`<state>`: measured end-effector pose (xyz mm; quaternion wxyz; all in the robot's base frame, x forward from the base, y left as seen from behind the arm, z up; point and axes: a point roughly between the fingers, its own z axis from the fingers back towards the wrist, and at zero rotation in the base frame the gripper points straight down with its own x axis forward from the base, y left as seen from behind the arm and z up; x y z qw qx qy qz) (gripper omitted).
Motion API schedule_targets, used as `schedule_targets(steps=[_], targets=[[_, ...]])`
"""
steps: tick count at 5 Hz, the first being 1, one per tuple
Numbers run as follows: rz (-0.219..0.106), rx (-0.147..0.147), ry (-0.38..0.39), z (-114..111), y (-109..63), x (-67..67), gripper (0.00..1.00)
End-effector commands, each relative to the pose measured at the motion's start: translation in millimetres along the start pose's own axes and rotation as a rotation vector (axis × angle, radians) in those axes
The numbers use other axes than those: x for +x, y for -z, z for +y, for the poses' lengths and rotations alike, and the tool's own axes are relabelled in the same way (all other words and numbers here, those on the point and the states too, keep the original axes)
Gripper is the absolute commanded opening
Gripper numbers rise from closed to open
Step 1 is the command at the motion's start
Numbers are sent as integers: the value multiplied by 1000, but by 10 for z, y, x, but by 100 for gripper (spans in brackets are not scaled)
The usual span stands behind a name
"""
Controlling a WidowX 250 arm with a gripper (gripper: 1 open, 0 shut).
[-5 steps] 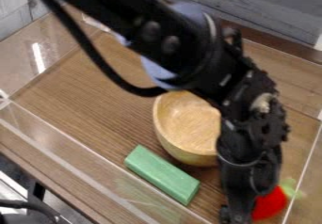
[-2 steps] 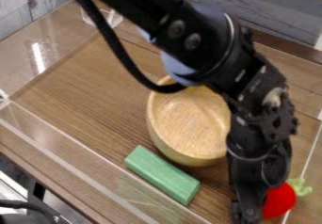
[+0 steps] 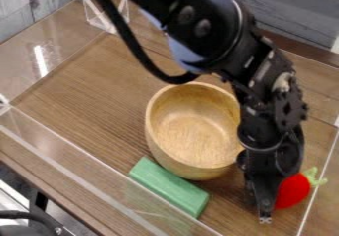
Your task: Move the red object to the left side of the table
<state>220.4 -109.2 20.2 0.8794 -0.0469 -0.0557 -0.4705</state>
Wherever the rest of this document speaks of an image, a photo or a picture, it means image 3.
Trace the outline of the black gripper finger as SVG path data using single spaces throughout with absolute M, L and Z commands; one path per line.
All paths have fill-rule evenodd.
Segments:
M 282 175 L 278 171 L 255 173 L 244 169 L 247 200 L 255 206 L 258 223 L 270 224 Z

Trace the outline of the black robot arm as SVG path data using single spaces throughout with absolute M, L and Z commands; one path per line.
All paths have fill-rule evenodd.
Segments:
M 232 86 L 240 103 L 236 163 L 258 220 L 267 223 L 283 181 L 299 173 L 304 158 L 302 122 L 308 105 L 291 60 L 260 33 L 240 0 L 131 0 L 168 38 L 182 75 L 154 64 L 112 0 L 96 0 L 134 56 L 152 76 L 186 84 L 214 74 Z

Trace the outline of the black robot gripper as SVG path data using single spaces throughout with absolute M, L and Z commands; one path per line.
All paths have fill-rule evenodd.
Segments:
M 223 74 L 240 103 L 240 166 L 248 180 L 280 180 L 300 169 L 303 100 L 292 62 L 266 41 L 238 47 Z

